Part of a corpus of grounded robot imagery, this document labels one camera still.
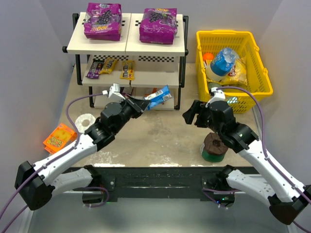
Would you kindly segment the blue white snack box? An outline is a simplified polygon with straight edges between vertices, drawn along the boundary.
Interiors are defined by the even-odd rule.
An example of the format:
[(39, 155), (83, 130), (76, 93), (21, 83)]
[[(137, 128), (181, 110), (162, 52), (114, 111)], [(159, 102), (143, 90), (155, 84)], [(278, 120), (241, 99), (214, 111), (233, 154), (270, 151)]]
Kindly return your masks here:
[(171, 92), (169, 90), (169, 87), (166, 85), (162, 89), (149, 94), (148, 96), (144, 97), (144, 100), (149, 100), (150, 103), (147, 107), (148, 110), (151, 110), (152, 108), (172, 99)]

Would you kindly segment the small yellow M&M's packet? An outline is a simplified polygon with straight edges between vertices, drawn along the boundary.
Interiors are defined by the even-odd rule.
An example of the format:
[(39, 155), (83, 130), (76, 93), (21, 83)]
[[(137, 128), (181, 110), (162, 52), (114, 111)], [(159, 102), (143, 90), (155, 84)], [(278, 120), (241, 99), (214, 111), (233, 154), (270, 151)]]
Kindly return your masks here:
[(135, 68), (134, 60), (122, 61), (121, 79), (130, 81), (134, 80), (135, 79), (134, 68)]

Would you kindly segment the purple M&M's candy bag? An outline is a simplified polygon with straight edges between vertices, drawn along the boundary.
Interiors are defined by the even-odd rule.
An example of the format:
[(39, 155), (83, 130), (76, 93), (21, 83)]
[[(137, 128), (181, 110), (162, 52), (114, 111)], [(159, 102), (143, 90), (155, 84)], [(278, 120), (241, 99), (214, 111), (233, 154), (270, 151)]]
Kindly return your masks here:
[(86, 75), (89, 79), (99, 79), (99, 73), (103, 68), (105, 59), (94, 59)]

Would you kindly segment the yellow M&M's candy bag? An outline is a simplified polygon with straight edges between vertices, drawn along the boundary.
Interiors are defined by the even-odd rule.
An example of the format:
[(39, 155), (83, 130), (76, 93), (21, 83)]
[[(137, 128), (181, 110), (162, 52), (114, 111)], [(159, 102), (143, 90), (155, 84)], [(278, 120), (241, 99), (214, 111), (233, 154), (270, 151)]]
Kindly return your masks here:
[(117, 58), (107, 58), (99, 74), (111, 74), (117, 62)]

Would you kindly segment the magenta grape candy bag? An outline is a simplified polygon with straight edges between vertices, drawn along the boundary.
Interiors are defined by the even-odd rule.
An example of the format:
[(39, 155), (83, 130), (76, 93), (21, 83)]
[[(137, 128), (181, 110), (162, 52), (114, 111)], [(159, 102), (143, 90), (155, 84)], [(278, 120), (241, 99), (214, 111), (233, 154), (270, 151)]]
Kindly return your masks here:
[(146, 8), (139, 25), (142, 43), (172, 45), (177, 34), (176, 8)]
[(84, 35), (88, 39), (119, 41), (122, 12), (119, 3), (93, 3), (87, 6)]

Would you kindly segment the orange white snack packet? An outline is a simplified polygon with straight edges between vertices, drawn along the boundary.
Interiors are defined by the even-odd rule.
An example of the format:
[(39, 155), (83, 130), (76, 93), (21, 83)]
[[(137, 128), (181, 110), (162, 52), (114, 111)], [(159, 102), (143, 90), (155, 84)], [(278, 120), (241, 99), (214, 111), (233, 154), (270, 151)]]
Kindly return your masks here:
[(149, 96), (152, 93), (155, 93), (157, 91), (157, 88), (146, 88), (144, 92), (144, 96)]

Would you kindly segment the purple pink candy bag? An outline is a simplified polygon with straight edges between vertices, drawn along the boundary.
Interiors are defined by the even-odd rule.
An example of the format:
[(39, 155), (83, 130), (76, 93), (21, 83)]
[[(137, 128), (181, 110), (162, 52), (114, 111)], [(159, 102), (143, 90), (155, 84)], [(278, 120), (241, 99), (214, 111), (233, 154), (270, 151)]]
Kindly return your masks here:
[(121, 94), (125, 97), (132, 96), (133, 88), (132, 87), (122, 87)]

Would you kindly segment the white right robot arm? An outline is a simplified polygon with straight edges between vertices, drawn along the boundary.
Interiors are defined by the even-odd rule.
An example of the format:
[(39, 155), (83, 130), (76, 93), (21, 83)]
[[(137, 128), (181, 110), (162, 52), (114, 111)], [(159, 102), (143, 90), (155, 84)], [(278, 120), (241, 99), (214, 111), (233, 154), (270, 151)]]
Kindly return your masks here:
[(269, 152), (264, 152), (262, 140), (247, 125), (236, 121), (226, 101), (205, 103), (195, 100), (183, 115), (186, 124), (209, 128), (217, 133), (225, 146), (247, 160), (266, 180), (258, 182), (226, 166), (226, 183), (256, 198), (269, 207), (281, 223), (291, 225), (311, 199), (311, 187), (292, 176)]

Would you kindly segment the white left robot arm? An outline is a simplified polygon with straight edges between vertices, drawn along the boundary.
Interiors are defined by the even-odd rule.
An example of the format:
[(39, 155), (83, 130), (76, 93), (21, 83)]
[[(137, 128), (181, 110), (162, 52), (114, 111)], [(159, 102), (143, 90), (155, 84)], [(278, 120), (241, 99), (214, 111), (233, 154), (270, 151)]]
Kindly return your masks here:
[(95, 123), (54, 155), (30, 164), (20, 164), (17, 169), (15, 189), (34, 211), (48, 201), (69, 190), (90, 187), (99, 189), (101, 176), (93, 166), (83, 167), (66, 173), (72, 165), (92, 155), (114, 139), (116, 134), (131, 119), (140, 117), (150, 104), (149, 100), (139, 100), (118, 94), (118, 102), (108, 103)]

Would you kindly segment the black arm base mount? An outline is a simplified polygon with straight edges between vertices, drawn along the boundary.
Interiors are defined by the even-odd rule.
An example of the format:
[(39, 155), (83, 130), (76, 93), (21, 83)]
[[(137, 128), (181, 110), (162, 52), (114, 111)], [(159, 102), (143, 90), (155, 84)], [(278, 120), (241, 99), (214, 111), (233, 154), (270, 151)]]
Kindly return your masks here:
[(82, 195), (84, 204), (132, 199), (200, 199), (207, 194), (218, 203), (232, 203), (232, 188), (225, 180), (233, 170), (225, 167), (102, 167), (95, 168), (93, 181)]

